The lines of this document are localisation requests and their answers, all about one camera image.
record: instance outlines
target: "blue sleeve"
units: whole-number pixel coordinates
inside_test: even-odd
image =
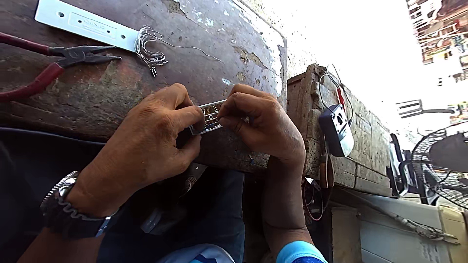
[[[276,263],[327,263],[320,251],[311,243],[294,241],[281,249]]]

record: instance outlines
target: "coiled wire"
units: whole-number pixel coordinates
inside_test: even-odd
[[[156,42],[156,41],[162,41],[172,47],[179,47],[179,48],[193,48],[200,50],[203,52],[208,57],[214,58],[217,61],[221,61],[221,59],[211,56],[206,54],[203,50],[193,47],[193,46],[177,46],[173,45],[171,43],[166,42],[165,40],[162,39],[162,34],[154,29],[152,29],[150,26],[144,26],[142,27],[137,34],[137,39],[135,40],[135,52],[138,55],[138,57],[143,60],[145,63],[148,64],[148,66],[152,67],[154,65],[159,65],[162,66],[169,61],[166,60],[166,57],[164,56],[164,53],[161,51],[153,52],[150,51],[146,48],[146,44],[149,42]]]

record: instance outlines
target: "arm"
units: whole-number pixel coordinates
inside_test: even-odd
[[[177,134],[202,118],[181,84],[149,95],[83,169],[66,200],[82,214],[105,217],[139,189],[182,173],[198,156],[201,137],[178,149]],[[45,228],[18,262],[95,262],[103,236],[66,240]]]
[[[312,243],[302,206],[304,140],[276,98],[247,85],[235,85],[218,114],[252,151],[270,155],[263,193],[262,218],[271,251],[292,241]]]

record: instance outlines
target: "wooden workbench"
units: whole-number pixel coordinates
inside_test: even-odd
[[[0,3],[0,31],[49,46],[101,44],[34,20],[37,0]],[[65,0],[64,2],[135,30],[149,25],[164,39],[194,49],[156,44],[168,64],[154,78],[135,53],[114,49],[121,61],[79,65],[66,71],[44,92],[0,104],[0,125],[105,141],[129,109],[151,92],[179,82],[197,104],[224,99],[234,83],[245,83],[286,102],[286,40],[236,0]],[[31,82],[57,58],[0,44],[0,91]],[[250,150],[229,131],[203,135],[198,163],[256,171],[267,156]]]

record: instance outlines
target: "red-handled pliers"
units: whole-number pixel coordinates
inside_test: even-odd
[[[93,55],[115,46],[49,47],[0,32],[0,43],[17,46],[46,56],[65,57],[45,68],[32,83],[12,91],[0,92],[0,102],[9,102],[37,94],[52,83],[64,69],[78,63],[103,63],[121,57]]]

